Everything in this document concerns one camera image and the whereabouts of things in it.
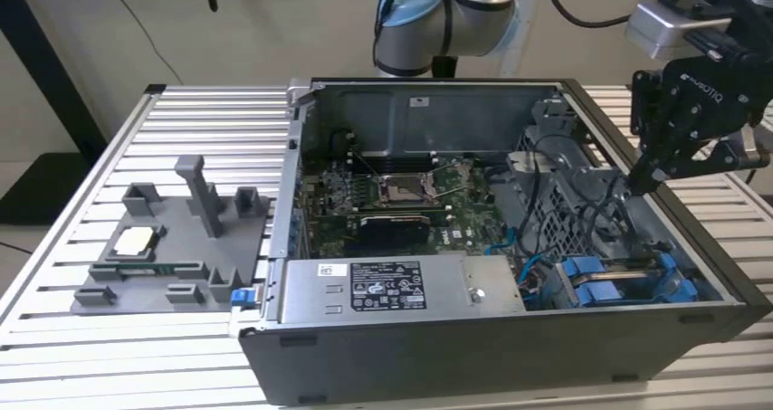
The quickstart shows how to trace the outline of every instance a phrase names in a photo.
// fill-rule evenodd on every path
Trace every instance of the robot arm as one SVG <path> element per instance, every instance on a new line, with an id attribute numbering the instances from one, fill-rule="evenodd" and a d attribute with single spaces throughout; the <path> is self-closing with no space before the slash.
<path id="1" fill-rule="evenodd" d="M 638 71 L 631 85 L 630 131 L 639 160 L 627 176 L 633 195 L 667 178 L 760 168 L 766 150 L 753 127 L 773 98 L 770 0 L 657 0 L 639 3 L 627 38 L 659 72 Z M 705 158 L 700 151 L 716 142 Z"/>

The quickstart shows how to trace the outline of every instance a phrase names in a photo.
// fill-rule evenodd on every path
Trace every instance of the metal slotted surface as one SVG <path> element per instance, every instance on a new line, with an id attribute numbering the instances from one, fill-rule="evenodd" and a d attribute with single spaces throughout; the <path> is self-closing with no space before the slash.
<path id="1" fill-rule="evenodd" d="M 630 103 L 625 88 L 589 87 L 589 91 L 623 128 Z M 252 185 L 263 194 L 276 195 L 284 101 L 284 89 L 278 87 L 180 87 L 144 98 L 81 197 L 73 199 L 0 301 L 0 312 L 9 307 L 0 326 L 0 408 L 272 408 L 239 345 L 227 336 L 227 313 L 73 317 L 68 310 L 87 263 L 96 259 L 120 218 L 128 183 L 152 181 L 163 195 L 186 194 L 172 172 L 177 155 L 208 156 L 206 177 L 222 194 Z M 671 187 L 773 297 L 770 209 L 736 176 L 682 180 Z M 646 384 L 374 403 L 363 408 L 470 406 L 773 408 L 773 318 L 729 343 L 694 349 Z"/>

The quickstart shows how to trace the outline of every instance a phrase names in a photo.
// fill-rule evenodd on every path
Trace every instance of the black cable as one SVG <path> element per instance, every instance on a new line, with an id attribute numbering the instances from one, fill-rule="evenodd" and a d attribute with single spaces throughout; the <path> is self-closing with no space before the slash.
<path id="1" fill-rule="evenodd" d="M 590 216 L 590 228 L 585 233 L 587 246 L 593 245 L 593 232 L 595 232 L 595 222 L 598 221 L 602 210 L 614 201 L 614 197 L 613 197 L 614 186 L 617 185 L 617 181 L 619 179 L 622 179 L 622 176 L 621 176 L 621 174 L 617 174 L 617 176 L 614 177 L 614 179 L 609 183 L 609 187 L 606 188 L 606 194 L 603 195 L 603 201 L 597 205 L 595 211 L 593 211 L 593 215 Z"/>
<path id="2" fill-rule="evenodd" d="M 382 17 L 382 0 L 378 0 L 375 3 L 375 19 L 374 19 L 374 37 L 378 37 L 378 27 L 380 24 L 380 17 Z"/>
<path id="3" fill-rule="evenodd" d="M 625 16 L 621 16 L 619 18 L 615 18 L 615 19 L 610 19 L 607 21 L 599 21 L 599 22 L 583 21 L 579 18 L 577 18 L 573 14 L 569 13 L 566 8 L 561 4 L 559 0 L 551 0 L 551 3 L 553 3 L 553 6 L 555 7 L 555 10 L 558 10 L 558 13 L 563 17 L 563 19 L 566 21 L 569 21 L 571 24 L 574 24 L 582 28 L 611 27 L 614 25 L 625 23 L 627 21 L 627 19 L 630 18 L 630 14 L 626 14 Z"/>
<path id="4" fill-rule="evenodd" d="M 119 0 L 123 3 L 123 6 L 125 7 L 125 10 L 129 12 L 129 14 L 132 15 L 133 20 L 136 21 L 137 25 L 140 26 L 140 29 L 143 30 L 143 33 L 145 34 L 145 38 L 147 41 L 149 42 L 149 46 L 153 49 L 153 52 L 156 53 L 156 56 L 159 57 L 159 59 L 163 61 L 163 63 L 167 65 L 167 68 L 169 68 L 171 73 L 173 74 L 173 77 L 177 79 L 177 82 L 180 82 L 180 85 L 183 86 L 183 79 L 180 78 L 180 75 L 177 74 L 177 71 L 173 70 L 173 68 L 169 65 L 169 62 L 167 62 L 167 59 L 164 59 L 164 56 L 160 55 L 159 52 L 159 48 L 156 47 L 156 43 L 153 42 L 153 38 L 149 36 L 149 33 L 147 32 L 145 26 L 143 25 L 143 22 L 140 21 L 140 18 L 136 16 L 136 13 L 133 12 L 132 8 L 129 7 L 128 3 L 125 2 L 125 0 Z"/>
<path id="5" fill-rule="evenodd" d="M 529 198 L 526 215 L 523 216 L 523 220 L 521 221 L 521 225 L 518 226 L 518 233 L 515 234 L 517 240 L 515 244 L 518 245 L 521 252 L 529 257 L 534 256 L 534 253 L 530 252 L 527 248 L 523 246 L 523 238 L 525 238 L 523 235 L 526 234 L 526 225 L 529 224 L 529 220 L 531 219 L 531 215 L 534 214 L 534 208 L 537 207 L 537 200 L 539 195 L 539 178 L 541 178 L 539 164 L 534 156 L 535 154 L 534 152 L 531 152 L 531 157 L 534 159 L 534 182 L 531 183 L 531 197 Z"/>
<path id="6" fill-rule="evenodd" d="M 23 252 L 23 253 L 27 253 L 27 254 L 32 254 L 32 252 L 31 252 L 29 250 L 23 249 L 21 247 L 19 247 L 19 246 L 16 246 L 16 245 L 13 245 L 13 244 L 8 244 L 8 243 L 4 243 L 4 242 L 0 241 L 0 245 L 4 246 L 4 247 L 7 247 L 8 249 L 13 249 L 13 250 L 16 250 L 16 251 L 19 251 L 19 252 Z"/>
<path id="7" fill-rule="evenodd" d="M 753 169 L 749 172 L 749 175 L 746 176 L 746 185 L 752 184 L 752 181 L 754 181 L 754 176 L 757 175 L 757 169 Z"/>
<path id="8" fill-rule="evenodd" d="M 375 5 L 374 48 L 371 50 L 371 57 L 375 67 L 378 67 L 375 63 L 375 44 L 378 43 L 378 39 L 382 36 L 382 31 L 384 30 L 384 20 L 387 19 L 388 13 L 391 12 L 392 4 L 395 4 L 395 0 L 384 0 L 383 4 L 382 0 L 378 0 L 378 4 Z"/>

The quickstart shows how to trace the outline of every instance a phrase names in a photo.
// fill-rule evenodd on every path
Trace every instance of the floor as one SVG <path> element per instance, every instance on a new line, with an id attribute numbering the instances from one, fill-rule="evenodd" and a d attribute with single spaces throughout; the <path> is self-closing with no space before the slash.
<path id="1" fill-rule="evenodd" d="M 27 170 L 29 164 L 28 162 L 0 163 L 0 196 L 13 186 L 16 179 Z M 0 241 L 23 249 L 35 250 L 35 247 L 44 239 L 47 230 L 48 227 L 44 226 L 9 226 L 0 224 Z M 0 296 L 5 292 L 28 258 L 29 255 L 27 253 L 0 246 Z"/>

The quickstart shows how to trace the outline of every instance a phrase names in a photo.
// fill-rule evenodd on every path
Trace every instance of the blue cable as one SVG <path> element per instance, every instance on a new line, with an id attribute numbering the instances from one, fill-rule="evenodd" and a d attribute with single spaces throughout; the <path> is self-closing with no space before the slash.
<path id="1" fill-rule="evenodd" d="M 505 247 L 510 247 L 514 243 L 515 243 L 515 228 L 514 228 L 514 227 L 509 227 L 509 228 L 507 228 L 507 243 L 490 245 L 490 247 L 487 247 L 487 249 L 483 251 L 483 254 L 485 254 L 486 256 L 490 256 L 490 255 L 491 255 L 491 250 L 494 250 L 494 249 L 503 249 Z"/>
<path id="2" fill-rule="evenodd" d="M 518 276 L 518 284 L 523 283 L 523 281 L 526 280 L 526 275 L 529 274 L 529 270 L 531 269 L 534 262 L 537 262 L 541 257 L 542 257 L 542 253 L 535 254 L 534 256 L 531 256 L 531 258 L 529 258 L 529 261 L 526 261 L 526 264 L 523 265 L 523 271 L 521 272 L 521 276 Z"/>

